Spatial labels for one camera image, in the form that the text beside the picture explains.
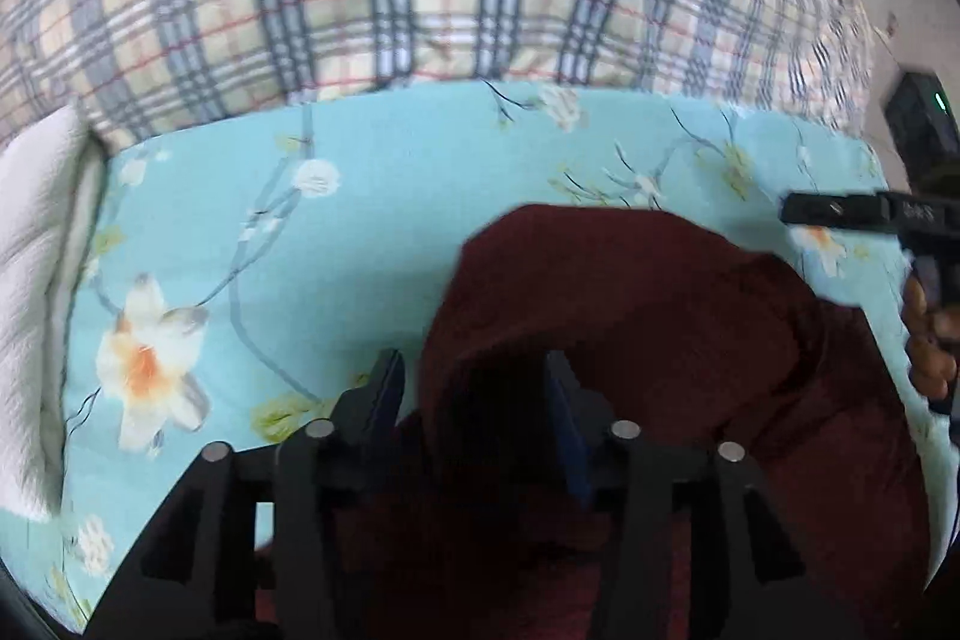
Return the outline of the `person's right hand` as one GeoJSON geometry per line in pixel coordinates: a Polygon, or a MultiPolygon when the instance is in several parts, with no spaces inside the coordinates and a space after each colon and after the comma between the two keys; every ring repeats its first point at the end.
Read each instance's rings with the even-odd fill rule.
{"type": "Polygon", "coordinates": [[[946,399],[958,378],[958,307],[928,304],[926,291],[916,276],[903,287],[901,321],[907,328],[905,344],[914,390],[929,401],[946,399]]]}

